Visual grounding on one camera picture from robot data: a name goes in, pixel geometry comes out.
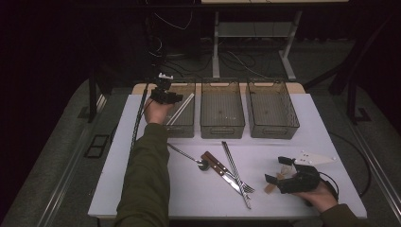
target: person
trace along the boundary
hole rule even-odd
[[[159,104],[149,98],[145,107],[148,124],[131,151],[115,227],[167,227],[169,224],[169,152],[163,122],[173,105]],[[293,195],[314,205],[326,227],[369,226],[358,219],[346,204],[338,204],[324,183],[320,183],[314,191]]]
[[[313,191],[297,192],[293,193],[293,195],[309,201],[321,213],[324,227],[370,226],[367,222],[358,219],[347,204],[339,204],[323,182],[320,182]]]

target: dark background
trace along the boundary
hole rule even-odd
[[[342,13],[332,9],[305,10],[297,38],[324,42],[367,36],[374,30],[370,23],[380,21],[388,9],[393,9],[387,6],[398,1],[374,2],[386,7],[375,11],[349,8]],[[369,23],[359,20],[364,13],[369,14]],[[401,131],[401,45],[397,44],[401,40],[400,14],[398,11],[388,22],[357,70],[357,75],[363,78],[361,86],[398,131]],[[196,56],[198,38],[213,34],[210,15],[213,13],[196,13],[189,33],[172,36],[168,28],[160,27],[151,32],[164,36],[171,48]],[[0,221],[71,95],[92,70],[102,93],[109,93],[116,86],[132,86],[143,75],[157,71],[151,66],[148,54],[151,39],[143,35],[148,29],[144,26],[145,16],[146,12],[117,9],[74,9],[68,1],[0,2],[3,80],[0,116],[2,144],[5,144],[0,152]]]

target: floor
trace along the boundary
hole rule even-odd
[[[284,68],[277,50],[280,40],[221,40],[219,45],[220,76],[245,79],[247,76],[284,78]],[[295,43],[289,54],[296,81],[306,83],[333,68],[347,56],[352,41],[304,41]],[[212,77],[210,40],[202,40],[202,55],[197,60],[186,59],[171,52],[161,70],[176,77]],[[368,149],[379,162],[394,191],[401,191],[401,137],[369,96],[357,91],[357,106],[363,108],[371,121],[352,125],[345,116],[346,94],[331,96],[328,79],[307,92],[312,98],[331,135],[340,158],[357,191],[368,185],[367,167],[359,151]],[[19,226],[111,226],[112,220],[98,220],[87,215],[96,184],[113,142],[127,95],[131,88],[117,87],[110,95],[99,96],[98,114],[87,123],[89,106],[88,82],[85,81],[71,97],[57,127],[48,139],[17,199],[2,223],[2,227]],[[102,156],[85,158],[83,154],[96,135],[107,135]],[[361,198],[368,212],[367,221],[374,227],[401,226],[384,193],[382,183],[373,174],[366,194]],[[287,222],[172,222],[171,226],[288,226]],[[316,219],[292,221],[296,227],[320,227]]]

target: table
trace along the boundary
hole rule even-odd
[[[170,150],[168,163],[171,181],[170,218],[302,219],[317,217],[318,212],[314,208],[306,207],[301,199],[281,194],[279,190],[268,195],[263,190],[267,185],[264,174],[274,175],[281,167],[277,157],[296,158],[303,150],[337,158],[336,163],[317,166],[317,169],[335,179],[340,187],[340,202],[346,202],[357,217],[367,217],[366,210],[338,157],[311,96],[302,94],[299,90],[297,94],[290,94],[290,97],[301,125],[291,140],[251,138],[244,96],[242,102],[247,125],[242,139],[225,140],[241,180],[256,189],[250,194],[252,209],[249,210],[246,207],[243,198],[213,169],[200,171],[193,161]],[[140,100],[140,95],[130,95],[127,99],[88,211],[89,216],[115,218]],[[200,103],[200,96],[196,96],[194,138],[169,138],[168,142],[195,158],[200,158],[206,150],[209,150],[223,164],[229,166],[220,139],[201,139]],[[145,126],[146,122],[143,120],[139,126],[138,137],[143,134]]]

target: storage tray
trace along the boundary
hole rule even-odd
[[[292,138],[300,124],[283,79],[248,79],[246,96],[252,138]]]
[[[203,139],[240,139],[244,127],[238,79],[203,79],[200,136]]]
[[[164,122],[170,138],[192,138],[194,137],[194,113],[195,113],[195,97],[191,99],[188,105],[183,109],[180,116],[172,125],[166,125],[171,117],[176,113],[186,99],[196,91],[196,80],[191,78],[173,79],[169,92],[174,92],[183,95],[183,101],[177,102],[174,108],[171,109]]]

